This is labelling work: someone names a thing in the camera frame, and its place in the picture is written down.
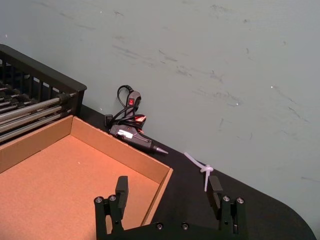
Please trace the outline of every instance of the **black table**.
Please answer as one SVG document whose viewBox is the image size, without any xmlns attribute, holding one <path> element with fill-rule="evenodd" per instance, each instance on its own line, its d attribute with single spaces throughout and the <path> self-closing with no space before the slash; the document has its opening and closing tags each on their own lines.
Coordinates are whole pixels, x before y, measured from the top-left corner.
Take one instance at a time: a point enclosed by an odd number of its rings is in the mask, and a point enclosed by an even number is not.
<svg viewBox="0 0 320 240">
<path fill-rule="evenodd" d="M 79 117 L 92 126 L 106 131 L 104 117 L 82 106 Z M 173 168 L 172 177 L 152 222 L 188 222 L 203 227 L 218 228 L 218 221 L 204 192 L 204 178 L 199 168 L 180 152 L 155 142 L 168 155 L 152 157 Z M 251 240 L 315 240 L 307 223 L 290 207 L 252 187 L 214 170 L 223 191 L 232 198 L 246 202 L 246 218 Z"/>
</svg>

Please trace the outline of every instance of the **black power cord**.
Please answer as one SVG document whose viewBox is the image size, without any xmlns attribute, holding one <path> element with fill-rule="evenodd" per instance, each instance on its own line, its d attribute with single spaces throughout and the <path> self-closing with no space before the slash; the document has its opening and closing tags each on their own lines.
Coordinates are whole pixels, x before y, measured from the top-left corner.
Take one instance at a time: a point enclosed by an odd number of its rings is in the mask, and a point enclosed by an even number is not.
<svg viewBox="0 0 320 240">
<path fill-rule="evenodd" d="M 105 116 L 105 125 L 106 127 L 108 127 L 109 129 L 111 129 L 112 125 L 126 125 L 126 126 L 131 126 L 136 128 L 139 132 L 142 132 L 142 127 L 145 123 L 144 120 L 140 120 L 141 118 L 146 118 L 145 115 L 143 114 L 136 114 L 136 111 L 138 110 L 138 105 L 139 105 L 139 101 L 135 101 L 133 106 L 127 106 L 126 104 L 124 104 L 122 102 L 122 100 L 120 99 L 120 91 L 122 89 L 127 89 L 128 90 L 128 96 L 129 94 L 131 94 L 134 90 L 132 87 L 130 87 L 129 85 L 122 85 L 118 88 L 117 90 L 117 98 L 119 100 L 119 102 L 121 103 L 121 105 L 123 106 L 123 109 L 121 111 L 119 111 L 116 115 L 112 116 L 112 115 L 106 115 Z M 121 118 L 118 118 L 119 116 L 121 116 L 122 114 L 126 113 L 132 113 L 132 115 L 130 116 L 123 116 Z"/>
</svg>

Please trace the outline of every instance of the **red power switch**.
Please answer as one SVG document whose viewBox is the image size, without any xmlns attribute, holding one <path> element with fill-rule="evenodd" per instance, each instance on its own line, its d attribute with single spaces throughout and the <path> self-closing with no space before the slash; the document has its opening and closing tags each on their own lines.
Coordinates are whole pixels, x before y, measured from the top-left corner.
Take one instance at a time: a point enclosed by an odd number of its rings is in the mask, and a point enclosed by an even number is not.
<svg viewBox="0 0 320 240">
<path fill-rule="evenodd" d="M 129 102 L 128 102 L 128 105 L 129 106 L 133 106 L 135 103 L 135 100 L 133 98 L 129 98 Z"/>
</svg>

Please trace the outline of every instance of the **brown cardboard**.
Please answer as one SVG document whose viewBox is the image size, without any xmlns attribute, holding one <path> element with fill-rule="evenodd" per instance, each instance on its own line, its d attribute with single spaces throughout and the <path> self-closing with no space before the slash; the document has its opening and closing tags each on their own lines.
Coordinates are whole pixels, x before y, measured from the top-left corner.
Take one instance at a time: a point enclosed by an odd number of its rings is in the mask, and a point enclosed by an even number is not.
<svg viewBox="0 0 320 240">
<path fill-rule="evenodd" d="M 123 227 L 149 224 L 172 174 L 76 117 L 4 144 L 0 156 L 1 240 L 95 240 L 94 198 L 113 194 L 123 175 L 129 181 Z"/>
<path fill-rule="evenodd" d="M 168 166 L 74 117 L 71 135 L 160 184 Z"/>
</svg>

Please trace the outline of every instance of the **gray wall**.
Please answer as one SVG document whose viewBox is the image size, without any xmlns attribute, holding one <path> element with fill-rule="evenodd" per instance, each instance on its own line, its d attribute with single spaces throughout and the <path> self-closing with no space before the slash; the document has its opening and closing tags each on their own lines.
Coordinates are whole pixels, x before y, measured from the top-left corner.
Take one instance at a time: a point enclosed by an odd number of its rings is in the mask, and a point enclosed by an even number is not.
<svg viewBox="0 0 320 240">
<path fill-rule="evenodd" d="M 145 133 L 288 204 L 320 237 L 318 0 L 2 0 L 0 42 Z"/>
</svg>

